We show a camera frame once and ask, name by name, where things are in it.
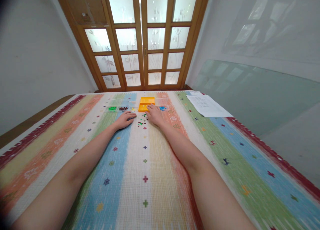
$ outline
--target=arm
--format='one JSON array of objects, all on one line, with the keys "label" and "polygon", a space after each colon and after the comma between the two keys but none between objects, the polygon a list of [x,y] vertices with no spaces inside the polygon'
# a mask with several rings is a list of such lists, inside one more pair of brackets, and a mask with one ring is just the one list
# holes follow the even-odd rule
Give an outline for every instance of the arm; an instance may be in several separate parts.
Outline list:
[{"label": "arm", "polygon": [[147,108],[149,122],[161,129],[191,178],[205,229],[256,229],[210,161],[191,141],[164,121],[158,107],[148,105]]},{"label": "arm", "polygon": [[133,122],[135,113],[123,113],[113,124],[85,145],[51,179],[12,225],[13,229],[61,229],[88,175],[104,153],[114,133]]}]

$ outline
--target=wooden door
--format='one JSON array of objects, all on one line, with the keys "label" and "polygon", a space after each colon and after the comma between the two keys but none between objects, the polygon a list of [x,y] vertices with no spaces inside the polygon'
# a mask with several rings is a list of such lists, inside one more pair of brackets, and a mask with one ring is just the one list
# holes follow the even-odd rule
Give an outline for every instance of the wooden door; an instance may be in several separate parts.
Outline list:
[{"label": "wooden door", "polygon": [[59,1],[99,89],[144,89],[139,0]]},{"label": "wooden door", "polygon": [[59,0],[104,92],[182,88],[207,1]]},{"label": "wooden door", "polygon": [[141,0],[146,89],[183,87],[202,1]]}]

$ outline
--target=glass panel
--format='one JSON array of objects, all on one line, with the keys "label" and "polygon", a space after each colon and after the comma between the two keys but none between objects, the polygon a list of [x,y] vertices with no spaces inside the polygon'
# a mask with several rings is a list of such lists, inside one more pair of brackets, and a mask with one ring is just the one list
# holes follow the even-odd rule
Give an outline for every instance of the glass panel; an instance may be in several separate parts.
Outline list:
[{"label": "glass panel", "polygon": [[86,34],[90,42],[92,51],[109,52],[111,51],[107,30],[105,29],[86,29]]},{"label": "glass panel", "polygon": [[134,22],[133,0],[109,0],[114,23]]},{"label": "glass panel", "polygon": [[161,72],[159,73],[148,73],[149,85],[157,85],[161,83]]},{"label": "glass panel", "polygon": [[181,68],[184,53],[169,53],[167,69]]},{"label": "glass panel", "polygon": [[174,22],[190,22],[196,0],[176,0],[174,5]]},{"label": "glass panel", "polygon": [[140,86],[140,73],[126,74],[127,86]]},{"label": "glass panel", "polygon": [[125,71],[139,70],[139,59],[137,54],[121,55],[121,58]]},{"label": "glass panel", "polygon": [[116,72],[113,56],[96,56],[100,72]]},{"label": "glass panel", "polygon": [[107,88],[119,88],[120,82],[118,75],[102,76]]},{"label": "glass panel", "polygon": [[168,0],[147,0],[148,23],[166,22]]},{"label": "glass panel", "polygon": [[185,48],[189,27],[174,27],[171,31],[170,49]]},{"label": "glass panel", "polygon": [[120,51],[137,50],[135,28],[116,29]]},{"label": "glass panel", "polygon": [[164,84],[177,84],[180,72],[167,72]]},{"label": "glass panel", "polygon": [[217,60],[204,62],[191,87],[208,94],[258,137],[279,129],[320,102],[318,82]]},{"label": "glass panel", "polygon": [[148,69],[162,69],[163,53],[148,54]]},{"label": "glass panel", "polygon": [[165,28],[148,28],[148,50],[163,49]]}]

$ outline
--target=table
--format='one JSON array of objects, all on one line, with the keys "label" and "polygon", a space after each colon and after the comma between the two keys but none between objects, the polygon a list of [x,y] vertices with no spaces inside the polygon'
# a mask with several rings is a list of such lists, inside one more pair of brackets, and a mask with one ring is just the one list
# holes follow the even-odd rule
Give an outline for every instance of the table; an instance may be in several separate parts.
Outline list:
[{"label": "table", "polygon": [[[59,169],[119,117],[155,97],[167,122],[216,167],[258,229],[320,228],[320,191],[235,118],[202,117],[190,91],[75,95],[0,150],[1,199],[13,222]],[[64,229],[202,229],[190,179],[144,113],[118,131]]]}]

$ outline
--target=red stripe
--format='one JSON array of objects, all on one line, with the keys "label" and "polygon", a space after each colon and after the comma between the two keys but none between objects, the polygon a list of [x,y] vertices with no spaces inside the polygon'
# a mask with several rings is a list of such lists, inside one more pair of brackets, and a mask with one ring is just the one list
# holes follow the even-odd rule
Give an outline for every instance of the red stripe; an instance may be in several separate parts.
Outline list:
[{"label": "red stripe", "polygon": [[86,95],[79,95],[67,105],[65,105],[61,110],[59,110],[56,114],[50,117],[47,121],[42,123],[39,127],[29,133],[26,137],[24,137],[20,142],[6,151],[3,155],[0,156],[0,170],[4,168],[4,166],[15,158],[23,149],[25,149],[29,144],[31,144],[40,134],[42,134],[45,130],[47,130],[52,124],[54,124],[60,117],[62,117],[68,110],[70,110],[76,103],[80,102],[82,98]]},{"label": "red stripe", "polygon": [[287,161],[273,151],[268,145],[266,145],[260,138],[247,129],[237,119],[233,117],[227,117],[230,123],[237,127],[248,139],[250,139],[259,149],[264,152],[274,163],[276,163],[284,172],[294,178],[307,192],[309,192],[318,202],[320,202],[320,190],[305,176],[299,173],[294,167],[292,167]]}]

